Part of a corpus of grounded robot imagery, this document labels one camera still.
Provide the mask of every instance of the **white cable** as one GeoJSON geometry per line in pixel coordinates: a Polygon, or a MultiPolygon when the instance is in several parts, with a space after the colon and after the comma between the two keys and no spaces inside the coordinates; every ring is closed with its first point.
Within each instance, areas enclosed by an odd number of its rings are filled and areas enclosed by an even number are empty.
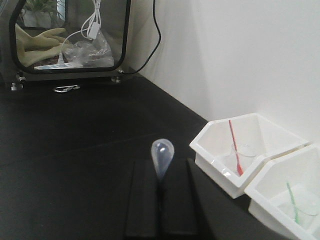
{"type": "Polygon", "coordinates": [[[92,30],[93,24],[96,23],[99,26],[101,26],[101,15],[100,15],[100,3],[101,0],[92,0],[92,3],[94,5],[94,12],[92,13],[92,15],[90,17],[88,17],[87,20],[84,21],[84,23],[81,26],[81,30],[76,31],[72,34],[70,34],[62,43],[61,45],[61,49],[60,49],[60,53],[59,53],[59,59],[57,64],[58,65],[63,65],[65,63],[64,58],[63,58],[63,46],[66,43],[66,41],[73,35],[81,33],[81,35],[85,38],[85,39],[89,39],[92,40],[91,37],[88,37],[90,34],[90,31],[92,30]]]}

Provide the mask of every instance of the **acrylic window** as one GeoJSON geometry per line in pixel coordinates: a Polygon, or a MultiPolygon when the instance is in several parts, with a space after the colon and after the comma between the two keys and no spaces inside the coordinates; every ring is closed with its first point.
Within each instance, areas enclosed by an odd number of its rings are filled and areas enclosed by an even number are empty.
{"type": "Polygon", "coordinates": [[[129,0],[26,0],[15,21],[18,65],[38,72],[116,69],[125,54],[129,5],[129,0]],[[92,36],[86,29],[98,6],[93,22],[99,27],[92,36]],[[63,64],[56,66],[59,59],[63,64]]]}

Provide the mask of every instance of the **carabiner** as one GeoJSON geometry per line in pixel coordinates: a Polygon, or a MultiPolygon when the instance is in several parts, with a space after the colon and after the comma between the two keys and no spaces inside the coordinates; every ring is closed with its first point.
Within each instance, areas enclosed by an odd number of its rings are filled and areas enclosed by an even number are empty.
{"type": "Polygon", "coordinates": [[[55,91],[56,93],[59,93],[59,94],[63,94],[63,93],[70,92],[71,90],[76,90],[79,88],[80,88],[79,85],[57,86],[53,89],[53,91],[55,91]]]}

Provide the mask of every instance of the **green stirring rod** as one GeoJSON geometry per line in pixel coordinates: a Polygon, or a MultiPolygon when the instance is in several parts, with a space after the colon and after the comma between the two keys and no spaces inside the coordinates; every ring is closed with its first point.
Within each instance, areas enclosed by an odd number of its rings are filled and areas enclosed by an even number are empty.
{"type": "Polygon", "coordinates": [[[288,191],[289,191],[289,194],[290,194],[290,198],[291,198],[291,203],[292,203],[293,208],[294,208],[294,221],[297,224],[299,224],[298,208],[297,208],[297,205],[296,205],[294,194],[293,194],[293,192],[291,190],[291,187],[290,187],[290,184],[289,184],[288,181],[286,182],[286,187],[288,188],[288,191]]]}

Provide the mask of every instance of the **plastic container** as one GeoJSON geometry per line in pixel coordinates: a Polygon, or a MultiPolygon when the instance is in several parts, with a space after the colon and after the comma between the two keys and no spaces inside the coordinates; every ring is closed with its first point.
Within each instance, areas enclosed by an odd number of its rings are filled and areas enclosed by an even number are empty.
{"type": "Polygon", "coordinates": [[[190,147],[196,151],[195,163],[232,198],[237,198],[267,161],[307,144],[305,139],[251,113],[210,121],[190,147]]]}
{"type": "Polygon", "coordinates": [[[314,145],[269,161],[245,189],[249,212],[289,239],[320,239],[319,173],[314,145]]]}

